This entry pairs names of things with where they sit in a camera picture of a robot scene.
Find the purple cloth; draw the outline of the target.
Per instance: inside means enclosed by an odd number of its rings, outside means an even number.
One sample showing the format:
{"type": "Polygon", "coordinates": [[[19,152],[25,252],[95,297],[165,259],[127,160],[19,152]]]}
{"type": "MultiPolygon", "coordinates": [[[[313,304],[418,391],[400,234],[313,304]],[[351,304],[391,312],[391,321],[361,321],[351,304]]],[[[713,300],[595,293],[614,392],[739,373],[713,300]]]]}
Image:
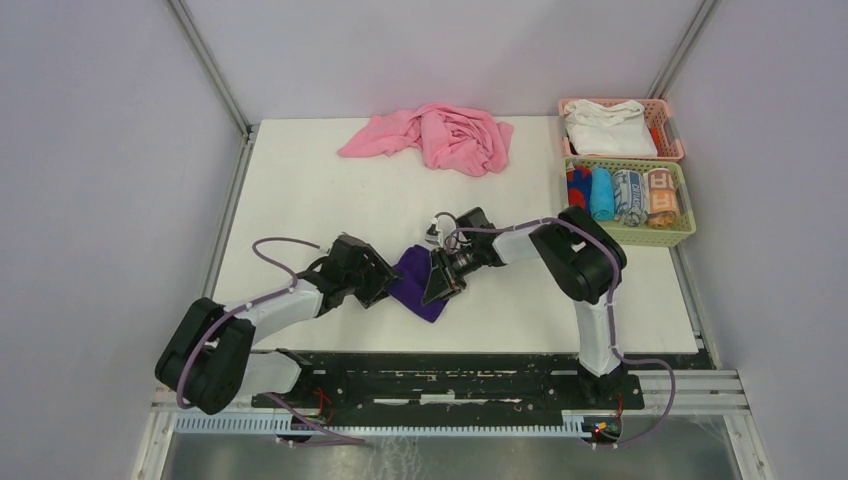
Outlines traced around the purple cloth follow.
{"type": "Polygon", "coordinates": [[[390,284],[386,291],[407,310],[428,323],[435,323],[447,306],[445,300],[423,304],[423,296],[431,268],[430,250],[414,245],[405,250],[393,270],[400,278],[390,284]]]}

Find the red blue patterned towel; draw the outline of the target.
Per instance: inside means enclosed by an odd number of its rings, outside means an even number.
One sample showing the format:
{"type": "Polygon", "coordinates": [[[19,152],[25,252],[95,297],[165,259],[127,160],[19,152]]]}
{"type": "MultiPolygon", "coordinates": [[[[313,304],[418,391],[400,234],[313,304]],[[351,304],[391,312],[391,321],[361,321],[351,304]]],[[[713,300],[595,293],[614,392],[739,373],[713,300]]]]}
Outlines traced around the red blue patterned towel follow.
{"type": "Polygon", "coordinates": [[[574,166],[566,173],[567,199],[570,206],[590,211],[592,171],[584,166],[574,166]]]}

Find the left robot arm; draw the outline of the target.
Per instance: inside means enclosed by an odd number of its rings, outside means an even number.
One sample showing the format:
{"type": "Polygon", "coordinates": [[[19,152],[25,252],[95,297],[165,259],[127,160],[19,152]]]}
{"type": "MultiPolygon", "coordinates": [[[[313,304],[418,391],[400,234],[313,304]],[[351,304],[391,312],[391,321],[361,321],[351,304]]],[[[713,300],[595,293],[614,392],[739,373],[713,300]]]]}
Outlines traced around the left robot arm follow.
{"type": "Polygon", "coordinates": [[[221,304],[202,297],[189,306],[154,370],[180,407],[214,415],[238,397],[263,393],[277,393],[293,407],[307,404],[315,382],[298,361],[287,353],[256,353],[254,346],[348,296],[369,308],[400,278],[370,244],[347,234],[306,270],[285,271],[287,283],[253,299],[221,304]]]}

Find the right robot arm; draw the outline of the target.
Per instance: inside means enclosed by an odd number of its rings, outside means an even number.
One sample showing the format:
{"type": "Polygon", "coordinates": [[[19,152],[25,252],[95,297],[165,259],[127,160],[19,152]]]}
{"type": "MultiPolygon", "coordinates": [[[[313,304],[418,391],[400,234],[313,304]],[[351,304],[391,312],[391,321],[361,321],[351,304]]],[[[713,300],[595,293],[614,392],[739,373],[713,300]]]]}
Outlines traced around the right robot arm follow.
{"type": "Polygon", "coordinates": [[[430,272],[421,297],[429,306],[446,301],[466,287],[465,277],[482,267],[504,267],[540,259],[560,290],[574,302],[579,350],[585,373],[577,382],[580,400],[602,408],[618,393],[614,377],[624,375],[614,341],[611,297],[622,280],[627,257],[622,247],[584,209],[568,206],[555,217],[497,228],[475,207],[457,218],[453,236],[459,247],[439,247],[430,254],[430,272]]]}

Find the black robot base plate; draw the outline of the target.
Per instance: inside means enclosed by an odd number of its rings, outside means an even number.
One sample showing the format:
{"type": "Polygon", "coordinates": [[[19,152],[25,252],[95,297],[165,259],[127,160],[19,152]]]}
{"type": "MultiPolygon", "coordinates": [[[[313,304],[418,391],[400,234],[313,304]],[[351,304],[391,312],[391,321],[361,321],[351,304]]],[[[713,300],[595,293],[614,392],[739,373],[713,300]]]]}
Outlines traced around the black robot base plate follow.
{"type": "Polygon", "coordinates": [[[562,415],[645,407],[637,376],[615,386],[581,372],[573,354],[299,351],[281,399],[332,427],[559,426],[562,415]]]}

